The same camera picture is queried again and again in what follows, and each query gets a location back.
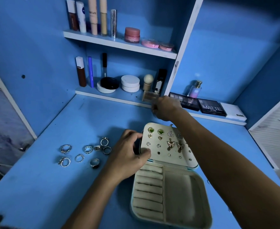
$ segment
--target jewelry box lid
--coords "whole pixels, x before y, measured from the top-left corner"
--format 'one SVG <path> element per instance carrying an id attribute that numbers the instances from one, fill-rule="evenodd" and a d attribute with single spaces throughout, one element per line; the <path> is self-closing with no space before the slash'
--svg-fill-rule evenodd
<path id="1" fill-rule="evenodd" d="M 177 128 L 156 123 L 147 123 L 143 130 L 140 153 L 151 150 L 151 160 L 196 168 L 198 163 Z"/>

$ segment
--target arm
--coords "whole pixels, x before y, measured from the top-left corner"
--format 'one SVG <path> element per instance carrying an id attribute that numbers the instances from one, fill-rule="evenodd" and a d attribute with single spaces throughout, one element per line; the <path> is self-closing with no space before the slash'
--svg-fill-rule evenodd
<path id="1" fill-rule="evenodd" d="M 152 105 L 160 119 L 172 121 L 204 174 L 242 228 L 280 228 L 280 187 L 242 154 L 198 123 L 168 96 Z"/>
<path id="2" fill-rule="evenodd" d="M 62 229 L 98 228 L 104 208 L 115 187 L 135 174 L 151 157 L 150 150 L 141 155 L 133 152 L 134 142 L 142 133 L 125 130 L 114 146 L 107 163 Z"/>

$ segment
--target ring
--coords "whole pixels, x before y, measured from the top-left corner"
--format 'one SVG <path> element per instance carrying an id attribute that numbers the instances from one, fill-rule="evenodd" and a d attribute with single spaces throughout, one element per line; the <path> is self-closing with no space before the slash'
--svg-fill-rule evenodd
<path id="1" fill-rule="evenodd" d="M 103 148 L 103 153 L 106 154 L 106 155 L 110 154 L 111 153 L 111 148 L 109 146 L 104 147 Z"/>
<path id="2" fill-rule="evenodd" d="M 63 165 L 63 162 L 64 162 L 64 160 L 68 160 L 68 164 L 67 165 Z M 69 158 L 65 158 L 65 157 L 62 157 L 61 159 L 60 159 L 60 161 L 58 162 L 58 164 L 59 165 L 61 165 L 62 167 L 67 167 L 68 165 L 70 165 L 70 162 L 71 162 L 71 160 L 69 159 Z"/>
<path id="3" fill-rule="evenodd" d="M 75 161 L 76 161 L 76 162 L 82 162 L 82 161 L 84 160 L 84 158 L 85 158 L 84 155 L 79 154 L 79 155 L 77 155 L 77 156 L 75 157 Z"/>
<path id="4" fill-rule="evenodd" d="M 106 141 L 107 141 L 107 144 L 106 144 L 106 145 L 103 145 L 103 143 L 102 143 L 103 140 L 106 140 Z M 103 137 L 102 140 L 101 140 L 101 146 L 107 146 L 108 143 L 109 143 L 108 138 L 107 138 L 107 137 Z"/>
<path id="5" fill-rule="evenodd" d="M 96 169 L 99 167 L 100 165 L 100 160 L 97 159 L 97 158 L 93 158 L 91 161 L 90 161 L 90 165 L 92 167 L 92 169 Z"/>
<path id="6" fill-rule="evenodd" d="M 100 145 L 96 145 L 96 146 L 94 146 L 94 149 L 95 149 L 96 151 L 98 151 L 98 150 L 102 150 L 103 147 L 101 147 Z"/>
<path id="7" fill-rule="evenodd" d="M 65 154 L 65 153 L 69 152 L 71 149 L 72 149 L 72 146 L 70 146 L 70 145 L 63 145 L 63 146 L 60 148 L 60 151 L 61 151 L 63 154 Z"/>
<path id="8" fill-rule="evenodd" d="M 91 153 L 92 151 L 93 151 L 93 148 L 92 148 L 92 146 L 90 146 L 90 145 L 88 145 L 88 146 L 86 146 L 86 147 L 84 148 L 85 154 L 89 154 L 89 153 Z"/>

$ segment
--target ring roll slot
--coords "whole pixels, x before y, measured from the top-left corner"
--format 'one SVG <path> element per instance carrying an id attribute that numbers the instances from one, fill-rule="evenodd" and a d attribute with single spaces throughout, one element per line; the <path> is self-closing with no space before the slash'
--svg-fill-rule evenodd
<path id="1" fill-rule="evenodd" d="M 149 178 L 156 178 L 159 180 L 163 179 L 163 175 L 154 171 L 149 171 L 149 170 L 139 170 L 137 172 L 137 175 L 143 176 L 143 177 L 149 177 Z"/>
<path id="2" fill-rule="evenodd" d="M 162 181 L 159 179 L 155 179 L 155 178 L 148 178 L 148 177 L 142 177 L 142 176 L 137 175 L 136 182 L 142 183 L 142 184 L 147 184 L 147 185 L 152 185 L 152 186 L 162 187 Z"/>
<path id="3" fill-rule="evenodd" d="M 138 191 L 138 190 L 134 190 L 134 197 L 147 199 L 147 200 L 151 200 L 151 201 L 155 201 L 155 202 L 159 202 L 159 203 L 162 203 L 162 199 L 163 199 L 162 195 L 148 193 L 148 192 L 144 192 L 144 191 Z"/>
<path id="4" fill-rule="evenodd" d="M 135 190 L 154 193 L 154 194 L 162 194 L 161 187 L 150 186 L 150 185 L 141 184 L 141 183 L 135 183 Z"/>
<path id="5" fill-rule="evenodd" d="M 133 209 L 135 213 L 143 217 L 163 220 L 163 214 L 161 212 L 146 210 L 138 207 L 133 207 Z"/>
<path id="6" fill-rule="evenodd" d="M 163 212 L 163 205 L 161 203 L 146 200 L 146 199 L 134 198 L 133 206 L 147 209 L 147 210 Z"/>
<path id="7" fill-rule="evenodd" d="M 145 165 L 143 165 L 143 167 L 140 170 L 149 170 L 149 171 L 154 171 L 154 172 L 162 174 L 162 168 L 154 166 L 154 165 L 145 164 Z"/>

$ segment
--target hand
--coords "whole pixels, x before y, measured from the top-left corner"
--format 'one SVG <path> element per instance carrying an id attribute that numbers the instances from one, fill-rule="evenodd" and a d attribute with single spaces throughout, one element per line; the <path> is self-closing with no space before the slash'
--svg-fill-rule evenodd
<path id="1" fill-rule="evenodd" d="M 142 138 L 142 133 L 126 129 L 114 146 L 104 169 L 112 175 L 116 184 L 135 174 L 151 157 L 150 149 L 141 155 L 134 154 L 134 143 L 139 138 Z"/>
<path id="2" fill-rule="evenodd" d="M 181 110 L 183 108 L 180 105 L 180 101 L 168 96 L 159 97 L 152 103 L 153 114 L 164 121 L 172 121 L 172 116 Z"/>

